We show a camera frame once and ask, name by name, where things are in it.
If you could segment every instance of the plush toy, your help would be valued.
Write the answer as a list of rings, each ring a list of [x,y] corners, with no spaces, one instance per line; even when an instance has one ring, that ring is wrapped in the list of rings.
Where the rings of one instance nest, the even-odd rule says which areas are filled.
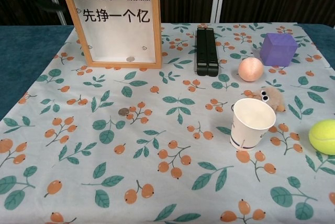
[[[275,87],[264,87],[256,92],[246,90],[244,91],[244,94],[247,97],[255,98],[267,103],[274,111],[285,111],[283,96]]]

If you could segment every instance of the wooden picture frame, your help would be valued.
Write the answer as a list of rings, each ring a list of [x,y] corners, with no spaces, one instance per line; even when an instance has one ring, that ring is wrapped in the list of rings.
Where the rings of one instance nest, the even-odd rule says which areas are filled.
[[[88,66],[162,67],[160,0],[65,1]]]

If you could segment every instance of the table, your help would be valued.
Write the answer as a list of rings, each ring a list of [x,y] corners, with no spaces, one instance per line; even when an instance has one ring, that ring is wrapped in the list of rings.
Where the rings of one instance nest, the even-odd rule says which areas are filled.
[[[162,26],[161,70],[89,68],[70,34],[0,122],[0,222],[334,222],[335,156],[316,152],[308,130],[334,118],[335,72],[305,32]],[[215,30],[218,77],[194,73],[197,26]],[[293,62],[244,82],[237,67],[267,32],[293,34]],[[282,91],[286,112],[241,156],[230,106],[263,86]]]

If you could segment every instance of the cup rim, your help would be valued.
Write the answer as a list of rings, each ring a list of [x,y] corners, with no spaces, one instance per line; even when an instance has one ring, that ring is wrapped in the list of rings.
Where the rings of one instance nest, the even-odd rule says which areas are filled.
[[[234,107],[236,106],[237,103],[240,103],[241,101],[243,100],[253,100],[253,101],[257,101],[256,103],[262,103],[263,105],[265,105],[270,111],[271,111],[271,114],[273,115],[273,122],[270,124],[269,127],[265,127],[265,128],[255,128],[255,127],[251,127],[249,125],[247,125],[246,123],[243,122],[243,120],[241,120],[238,115],[236,115],[235,113],[235,110],[233,111],[234,115],[237,117],[237,119],[242,123],[244,124],[245,126],[249,127],[250,129],[253,129],[253,130],[266,130],[266,129],[269,129],[270,127],[272,127],[275,123],[276,123],[276,113],[274,112],[274,110],[271,108],[270,105],[268,105],[266,102],[263,102],[261,100],[258,100],[258,99],[255,99],[255,98],[250,98],[250,97],[247,97],[247,98],[242,98],[242,99],[239,99],[235,102],[234,104]]]

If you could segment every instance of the orange ball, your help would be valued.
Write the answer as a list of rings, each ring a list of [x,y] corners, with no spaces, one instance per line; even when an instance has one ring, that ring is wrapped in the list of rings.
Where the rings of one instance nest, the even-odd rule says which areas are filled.
[[[256,81],[263,74],[263,63],[257,58],[246,58],[240,63],[238,72],[243,80]]]

